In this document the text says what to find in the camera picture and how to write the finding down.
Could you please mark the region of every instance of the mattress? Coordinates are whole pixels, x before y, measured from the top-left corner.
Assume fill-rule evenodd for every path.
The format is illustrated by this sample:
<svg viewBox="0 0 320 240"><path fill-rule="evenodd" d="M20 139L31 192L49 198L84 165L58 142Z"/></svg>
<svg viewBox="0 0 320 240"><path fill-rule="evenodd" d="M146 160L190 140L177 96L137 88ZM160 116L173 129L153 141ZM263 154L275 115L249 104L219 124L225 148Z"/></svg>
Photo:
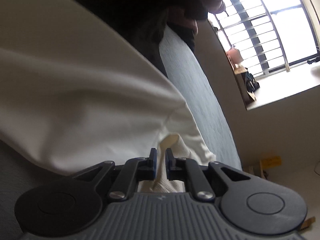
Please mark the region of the mattress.
<svg viewBox="0 0 320 240"><path fill-rule="evenodd" d="M240 159L222 109L196 57L169 27L160 43L169 80L187 101L201 135L217 161L241 170Z"/></svg>

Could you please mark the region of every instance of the ribbed plastic surface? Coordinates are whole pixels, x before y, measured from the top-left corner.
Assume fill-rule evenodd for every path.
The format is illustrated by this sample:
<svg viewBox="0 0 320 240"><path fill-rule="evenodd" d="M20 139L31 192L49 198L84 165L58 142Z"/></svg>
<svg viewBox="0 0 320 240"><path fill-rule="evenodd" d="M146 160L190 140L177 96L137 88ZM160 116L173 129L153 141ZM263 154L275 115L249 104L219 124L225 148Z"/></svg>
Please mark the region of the ribbed plastic surface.
<svg viewBox="0 0 320 240"><path fill-rule="evenodd" d="M21 240L52 240L25 234ZM259 237L237 230L220 217L212 204L193 200L189 193L135 193L126 202L112 203L89 228L60 240L257 240L303 239L297 233Z"/></svg>

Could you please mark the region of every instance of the person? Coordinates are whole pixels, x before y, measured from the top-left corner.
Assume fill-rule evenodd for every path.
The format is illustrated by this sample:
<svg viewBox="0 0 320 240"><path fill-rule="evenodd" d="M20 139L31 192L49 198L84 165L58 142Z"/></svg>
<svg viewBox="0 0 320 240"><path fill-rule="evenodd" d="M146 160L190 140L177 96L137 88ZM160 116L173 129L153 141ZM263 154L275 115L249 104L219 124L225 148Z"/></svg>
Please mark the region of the person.
<svg viewBox="0 0 320 240"><path fill-rule="evenodd" d="M226 10L222 1L221 5L211 10L211 13L218 14ZM195 19L186 18L185 10L178 6L171 6L168 9L167 25L195 52L195 36L198 34L198 25Z"/></svg>
<svg viewBox="0 0 320 240"><path fill-rule="evenodd" d="M223 0L207 0L208 12L219 14L226 10ZM195 36L198 34L197 21L185 16L182 7L169 7L167 25L189 46L192 52L195 51Z"/></svg>

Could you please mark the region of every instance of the yellow paper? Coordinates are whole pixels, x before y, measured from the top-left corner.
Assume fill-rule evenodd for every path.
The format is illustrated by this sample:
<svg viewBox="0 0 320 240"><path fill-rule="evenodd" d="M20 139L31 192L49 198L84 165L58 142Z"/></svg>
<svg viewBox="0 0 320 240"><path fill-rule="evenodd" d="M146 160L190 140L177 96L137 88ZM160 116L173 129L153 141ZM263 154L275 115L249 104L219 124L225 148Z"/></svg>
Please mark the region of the yellow paper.
<svg viewBox="0 0 320 240"><path fill-rule="evenodd" d="M281 165L281 157L280 156L274 156L271 158L267 158L267 159L262 159L261 160L261 166L262 169L270 169L276 166L280 166Z"/></svg>

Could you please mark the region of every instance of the metal screw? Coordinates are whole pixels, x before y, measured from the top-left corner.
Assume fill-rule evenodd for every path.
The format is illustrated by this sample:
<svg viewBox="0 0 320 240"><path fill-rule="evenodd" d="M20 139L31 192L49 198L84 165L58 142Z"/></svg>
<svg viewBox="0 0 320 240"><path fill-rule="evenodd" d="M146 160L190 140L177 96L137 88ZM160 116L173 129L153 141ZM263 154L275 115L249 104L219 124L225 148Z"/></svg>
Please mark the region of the metal screw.
<svg viewBox="0 0 320 240"><path fill-rule="evenodd" d="M198 198L202 198L202 199L211 199L213 198L213 194L211 192L208 191L200 191L197 193Z"/></svg>
<svg viewBox="0 0 320 240"><path fill-rule="evenodd" d="M113 199L122 199L125 197L125 194L121 191L112 191L110 192L109 197Z"/></svg>

